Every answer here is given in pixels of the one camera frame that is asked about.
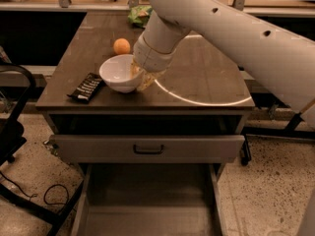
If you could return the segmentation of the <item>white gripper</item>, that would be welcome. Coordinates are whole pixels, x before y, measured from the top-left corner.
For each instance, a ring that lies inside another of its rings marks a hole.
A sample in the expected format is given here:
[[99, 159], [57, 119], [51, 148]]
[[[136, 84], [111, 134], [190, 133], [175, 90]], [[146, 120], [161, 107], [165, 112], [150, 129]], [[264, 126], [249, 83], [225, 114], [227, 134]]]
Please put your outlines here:
[[142, 80], [137, 86], [137, 91], [143, 91], [148, 88], [156, 79], [164, 74], [173, 58], [172, 53], [159, 53], [151, 48], [144, 39], [144, 35], [141, 34], [133, 47], [134, 60], [130, 65], [130, 78], [140, 78], [143, 69], [146, 71], [143, 73]]

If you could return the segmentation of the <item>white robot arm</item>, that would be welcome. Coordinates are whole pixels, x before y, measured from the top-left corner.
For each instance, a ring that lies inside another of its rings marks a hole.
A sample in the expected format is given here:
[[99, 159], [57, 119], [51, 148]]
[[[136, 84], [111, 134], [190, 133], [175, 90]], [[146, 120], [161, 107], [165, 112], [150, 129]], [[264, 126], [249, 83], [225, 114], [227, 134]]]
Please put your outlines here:
[[315, 43], [218, 0], [149, 0], [153, 13], [134, 45], [149, 79], [163, 74], [179, 42], [200, 34], [309, 126], [315, 126]]

